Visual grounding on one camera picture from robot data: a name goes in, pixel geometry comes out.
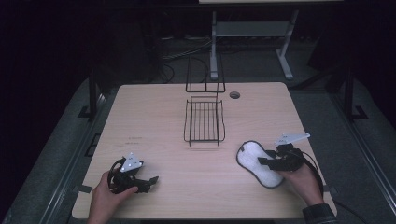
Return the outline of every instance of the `person's left hand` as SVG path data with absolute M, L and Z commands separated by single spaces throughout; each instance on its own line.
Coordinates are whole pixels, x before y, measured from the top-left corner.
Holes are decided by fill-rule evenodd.
M 92 191 L 92 200 L 88 223 L 99 224 L 108 222 L 113 217 L 119 205 L 137 192 L 137 187 L 132 187 L 122 193 L 114 194 L 107 184 L 109 171 L 102 175 L 96 188 Z

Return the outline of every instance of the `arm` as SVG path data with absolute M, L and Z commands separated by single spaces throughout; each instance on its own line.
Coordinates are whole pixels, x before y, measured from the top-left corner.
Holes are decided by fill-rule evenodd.
M 107 223 L 114 215 L 119 205 L 137 192 L 137 187 L 133 187 L 122 193 L 114 194 L 108 188 L 107 176 L 108 172 L 105 172 L 98 186 L 92 191 L 88 224 Z
M 303 210 L 306 223 L 338 223 L 329 205 L 324 203 L 319 190 L 318 182 L 306 164 L 303 164 L 300 169 L 294 172 L 277 172 L 285 177 L 285 179 L 289 180 L 297 193 L 308 205 L 308 207 Z

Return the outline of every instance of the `hand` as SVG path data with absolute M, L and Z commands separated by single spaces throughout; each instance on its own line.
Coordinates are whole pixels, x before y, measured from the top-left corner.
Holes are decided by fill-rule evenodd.
M 320 193 L 318 181 L 315 179 L 314 173 L 304 163 L 300 169 L 289 171 L 277 171 L 280 175 L 289 180 L 297 193 L 304 199 L 308 206 L 324 203 Z
M 92 200 L 88 223 L 99 224 L 108 222 L 116 212 L 119 205 L 137 192 L 137 187 L 132 187 L 122 193 L 114 194 L 110 191 L 107 184 L 109 171 L 102 175 L 96 188 L 92 191 Z

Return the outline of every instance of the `white pad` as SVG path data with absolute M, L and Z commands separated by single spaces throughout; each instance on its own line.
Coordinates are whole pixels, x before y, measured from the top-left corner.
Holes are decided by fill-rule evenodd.
M 259 143 L 254 141 L 244 143 L 236 154 L 238 164 L 256 176 L 263 186 L 269 189 L 276 188 L 282 183 L 283 177 L 270 170 L 267 165 L 261 165 L 258 160 L 259 157 L 268 160 L 274 159 L 265 152 Z

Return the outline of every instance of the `black wire rack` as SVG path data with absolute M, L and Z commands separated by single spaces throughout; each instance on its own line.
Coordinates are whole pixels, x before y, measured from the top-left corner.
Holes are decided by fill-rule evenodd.
M 223 106 L 219 100 L 219 93 L 225 92 L 224 75 L 211 80 L 207 70 L 206 67 L 204 79 L 193 83 L 189 58 L 186 92 L 190 99 L 186 103 L 184 140 L 190 146 L 192 142 L 217 142 L 219 146 L 225 139 Z

